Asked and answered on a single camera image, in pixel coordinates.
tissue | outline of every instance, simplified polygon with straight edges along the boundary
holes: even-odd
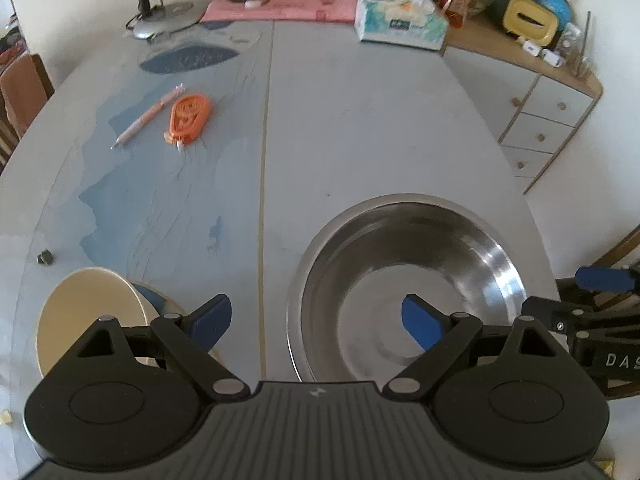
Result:
[[[431,0],[358,0],[360,40],[440,50],[449,22]]]

stainless steel bowl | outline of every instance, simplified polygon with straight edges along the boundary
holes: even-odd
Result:
[[[497,235],[469,211],[418,194],[367,200],[316,235],[292,282],[287,338],[300,380],[394,377],[422,353],[402,326],[410,293],[489,324],[510,324],[526,298]]]

beige bowl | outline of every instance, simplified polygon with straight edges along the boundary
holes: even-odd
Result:
[[[151,304],[121,275],[102,267],[76,270],[44,304],[36,334],[44,376],[98,317],[111,314],[122,326],[143,326],[158,317]]]

pink pen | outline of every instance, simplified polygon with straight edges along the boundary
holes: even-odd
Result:
[[[160,110],[162,110],[171,101],[177,98],[178,95],[180,95],[182,92],[184,92],[184,85],[180,83],[168,94],[162,96],[162,98],[156,104],[154,104],[151,108],[149,108],[149,110],[147,110],[139,118],[133,121],[133,124],[118,136],[111,149],[115,148],[116,146],[125,144],[131,137],[138,133],[145,124],[147,124],[151,119],[158,115],[160,113]]]

pink cloth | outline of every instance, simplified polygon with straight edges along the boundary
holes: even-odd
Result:
[[[247,0],[213,0],[201,22],[226,20],[297,20],[353,23],[358,0],[261,0],[248,9]]]

